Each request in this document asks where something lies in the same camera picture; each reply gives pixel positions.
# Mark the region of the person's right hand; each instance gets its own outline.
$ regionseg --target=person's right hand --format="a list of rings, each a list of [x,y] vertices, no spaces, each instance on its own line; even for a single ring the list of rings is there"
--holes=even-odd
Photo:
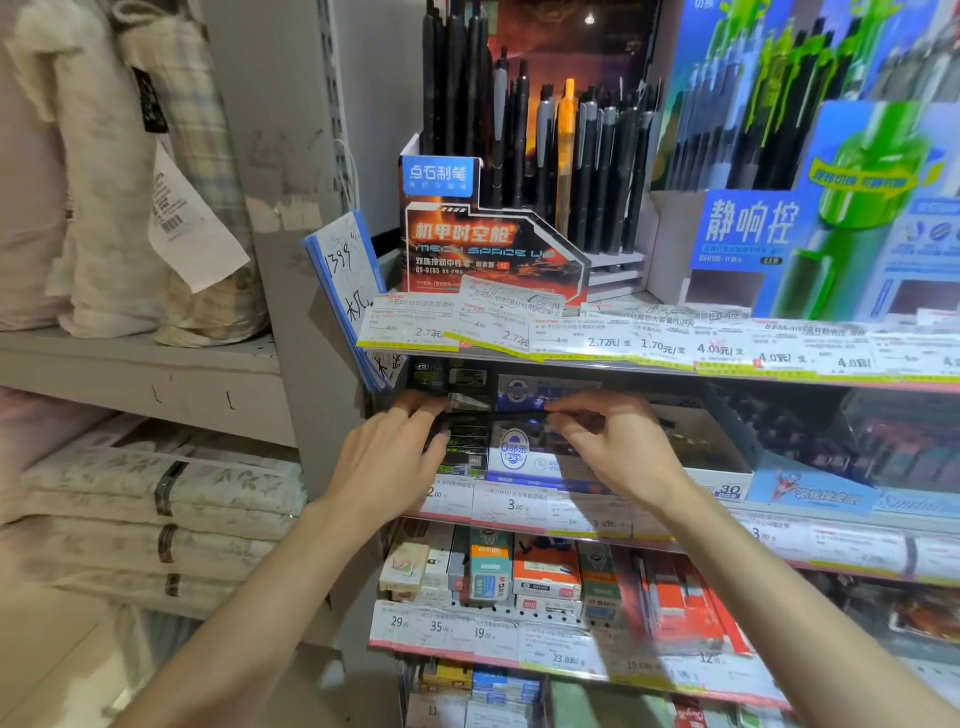
[[[646,400],[585,389],[548,403],[546,409],[554,413],[547,422],[577,449],[604,485],[655,515],[664,513],[678,491],[692,484]],[[584,426],[585,412],[606,418],[602,431]]]

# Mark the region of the forearm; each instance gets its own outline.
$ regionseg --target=forearm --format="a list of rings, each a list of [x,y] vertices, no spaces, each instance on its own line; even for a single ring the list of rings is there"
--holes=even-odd
[[[810,728],[948,725],[957,713],[689,478],[658,514]]]
[[[116,728],[238,728],[263,710],[303,632],[365,543],[324,498],[156,676]]]

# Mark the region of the floor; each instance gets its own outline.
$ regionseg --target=floor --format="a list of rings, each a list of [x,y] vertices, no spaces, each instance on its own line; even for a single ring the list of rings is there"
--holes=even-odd
[[[105,602],[40,588],[0,591],[0,728],[106,728],[127,688]],[[258,728],[344,728],[336,653],[302,646]]]

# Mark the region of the hand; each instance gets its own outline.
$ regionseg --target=hand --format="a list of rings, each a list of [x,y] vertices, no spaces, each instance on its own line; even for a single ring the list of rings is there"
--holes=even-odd
[[[393,408],[367,420],[344,442],[326,496],[337,513],[355,518],[372,536],[424,499],[446,455],[449,435],[423,446],[447,400],[405,392]]]
[[[678,490],[692,483],[646,400],[585,389],[548,403],[546,409],[555,413],[547,422],[608,488],[639,501],[655,515],[664,512]],[[598,423],[596,415],[606,421]]]

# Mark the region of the plaid fabric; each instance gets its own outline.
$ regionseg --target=plaid fabric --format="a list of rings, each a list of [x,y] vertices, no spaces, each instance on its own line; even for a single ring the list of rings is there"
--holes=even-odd
[[[120,48],[128,65],[151,76],[177,166],[251,257],[244,268],[196,295],[172,274],[156,340],[176,347],[208,347],[248,339],[267,327],[267,305],[203,32],[182,17],[158,17],[125,31]]]

